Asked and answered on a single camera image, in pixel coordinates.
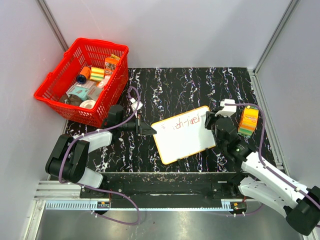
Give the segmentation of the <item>yellow framed whiteboard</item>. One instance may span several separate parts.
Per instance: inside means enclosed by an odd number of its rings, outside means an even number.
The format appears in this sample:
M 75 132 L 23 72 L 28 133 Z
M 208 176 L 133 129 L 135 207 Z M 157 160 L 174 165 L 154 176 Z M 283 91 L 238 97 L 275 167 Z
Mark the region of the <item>yellow framed whiteboard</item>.
M 201 106 L 176 116 L 155 122 L 154 141 L 164 165 L 192 156 L 216 146 L 210 130 L 205 128 L 208 106 Z

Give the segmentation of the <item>orange sponge pack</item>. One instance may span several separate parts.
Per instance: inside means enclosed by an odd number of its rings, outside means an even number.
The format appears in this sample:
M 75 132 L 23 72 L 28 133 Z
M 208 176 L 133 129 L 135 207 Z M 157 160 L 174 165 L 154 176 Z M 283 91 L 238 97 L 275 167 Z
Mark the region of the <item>orange sponge pack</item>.
M 251 137 L 257 128 L 259 110 L 253 106 L 246 106 L 240 118 L 238 134 L 244 137 Z

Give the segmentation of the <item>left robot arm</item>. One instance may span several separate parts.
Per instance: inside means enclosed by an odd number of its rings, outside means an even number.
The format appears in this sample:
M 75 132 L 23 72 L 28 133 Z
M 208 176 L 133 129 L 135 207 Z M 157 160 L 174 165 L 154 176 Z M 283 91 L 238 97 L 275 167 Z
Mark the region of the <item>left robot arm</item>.
M 149 136 L 157 131 L 145 123 L 138 113 L 134 113 L 131 119 L 125 118 L 121 105 L 110 107 L 101 127 L 81 136 L 60 135 L 45 165 L 45 172 L 64 182 L 89 186 L 98 198 L 106 196 L 109 189 L 103 182 L 103 175 L 87 167 L 89 153 L 114 143 L 120 132 Z

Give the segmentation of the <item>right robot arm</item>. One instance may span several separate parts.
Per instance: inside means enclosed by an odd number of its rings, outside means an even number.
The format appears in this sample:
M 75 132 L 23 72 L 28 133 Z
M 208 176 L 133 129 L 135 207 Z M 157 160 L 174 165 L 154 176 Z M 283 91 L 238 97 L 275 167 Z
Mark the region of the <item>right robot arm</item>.
M 229 180 L 228 194 L 255 199 L 282 215 L 299 234 L 308 236 L 320 225 L 320 188 L 290 178 L 265 160 L 237 134 L 233 121 L 219 111 L 206 112 L 204 127 L 237 175 Z

